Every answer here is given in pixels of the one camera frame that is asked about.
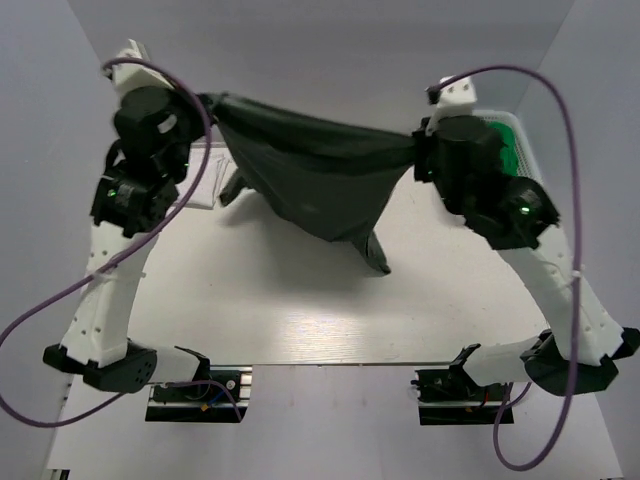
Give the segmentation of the dark grey t-shirt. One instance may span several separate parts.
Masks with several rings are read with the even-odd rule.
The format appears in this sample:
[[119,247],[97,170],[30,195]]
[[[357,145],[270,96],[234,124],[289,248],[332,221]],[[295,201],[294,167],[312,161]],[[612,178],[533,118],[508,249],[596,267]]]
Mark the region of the dark grey t-shirt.
[[202,97],[236,165],[223,206],[245,189],[312,236],[351,244],[380,274],[391,269],[375,234],[400,178],[416,160],[406,134],[353,126],[229,93]]

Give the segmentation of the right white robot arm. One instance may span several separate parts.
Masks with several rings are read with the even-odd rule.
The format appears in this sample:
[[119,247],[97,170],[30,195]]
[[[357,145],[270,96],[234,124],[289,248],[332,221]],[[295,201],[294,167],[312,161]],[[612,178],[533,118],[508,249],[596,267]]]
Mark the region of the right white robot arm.
[[605,390],[616,361],[639,348],[573,268],[560,214],[542,185],[504,171],[500,132],[470,115],[422,119],[414,177],[432,183],[445,209],[487,240],[518,275],[548,324],[539,335],[497,346],[472,344],[444,369],[420,370],[426,402],[471,400],[487,387],[532,382],[563,396]]

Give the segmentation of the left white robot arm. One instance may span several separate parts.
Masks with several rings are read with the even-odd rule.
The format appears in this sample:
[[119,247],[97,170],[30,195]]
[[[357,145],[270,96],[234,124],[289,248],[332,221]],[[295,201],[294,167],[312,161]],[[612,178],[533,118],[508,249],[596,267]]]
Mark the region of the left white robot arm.
[[144,346],[128,335],[146,260],[165,219],[177,210],[177,186],[206,119],[185,95],[162,87],[141,87],[121,100],[113,119],[118,138],[106,155],[90,212],[89,282],[63,339],[45,349],[45,364],[104,392],[171,383],[191,399],[209,392],[204,356]]

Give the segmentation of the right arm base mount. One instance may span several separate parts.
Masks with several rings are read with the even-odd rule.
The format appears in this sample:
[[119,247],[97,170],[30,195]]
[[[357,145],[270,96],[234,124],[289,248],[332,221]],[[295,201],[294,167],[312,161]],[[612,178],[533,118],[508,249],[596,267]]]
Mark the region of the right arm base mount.
[[421,426],[481,426],[495,422],[505,385],[478,387],[448,369],[422,369],[415,371],[411,390]]

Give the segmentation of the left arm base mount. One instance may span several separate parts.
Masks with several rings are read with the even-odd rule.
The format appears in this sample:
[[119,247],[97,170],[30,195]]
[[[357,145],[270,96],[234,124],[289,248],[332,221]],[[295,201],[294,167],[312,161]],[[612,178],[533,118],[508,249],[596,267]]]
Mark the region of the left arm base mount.
[[234,424],[247,411],[252,368],[216,366],[208,383],[188,387],[154,386],[147,402],[145,421],[159,423]]

